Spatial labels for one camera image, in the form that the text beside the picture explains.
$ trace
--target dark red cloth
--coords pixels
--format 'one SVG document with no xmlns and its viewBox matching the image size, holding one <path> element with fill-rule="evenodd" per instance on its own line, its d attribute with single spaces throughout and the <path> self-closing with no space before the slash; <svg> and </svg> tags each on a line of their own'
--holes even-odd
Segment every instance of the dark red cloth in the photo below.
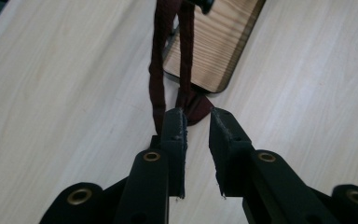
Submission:
<svg viewBox="0 0 358 224">
<path fill-rule="evenodd" d="M 182 107 L 187 116 L 188 125 L 193 125 L 207 116 L 212 103 L 205 95 L 191 90 L 191 68 L 194 45 L 194 9 L 195 6 L 183 0 L 157 0 L 151 64 L 149 66 L 149 94 L 153 106 L 153 119 L 156 132 L 161 134 L 162 121 L 166 110 L 163 84 L 162 51 L 172 30 L 175 15 L 180 25 L 180 89 L 176 106 Z"/>
</svg>

